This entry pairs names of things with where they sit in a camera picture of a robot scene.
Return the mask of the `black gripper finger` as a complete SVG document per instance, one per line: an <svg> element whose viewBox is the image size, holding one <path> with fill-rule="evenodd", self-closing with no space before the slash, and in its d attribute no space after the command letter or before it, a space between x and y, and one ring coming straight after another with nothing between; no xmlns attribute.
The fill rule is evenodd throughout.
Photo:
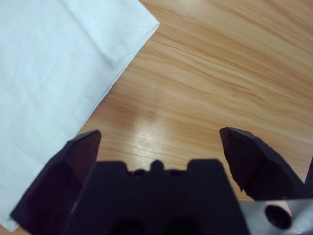
<svg viewBox="0 0 313 235"><path fill-rule="evenodd" d="M312 198L283 157L259 137L232 127L221 128L219 133L234 181L253 200Z"/></svg>
<svg viewBox="0 0 313 235"><path fill-rule="evenodd" d="M60 235L96 163L99 130L79 134L55 154L11 212L32 235Z"/></svg>

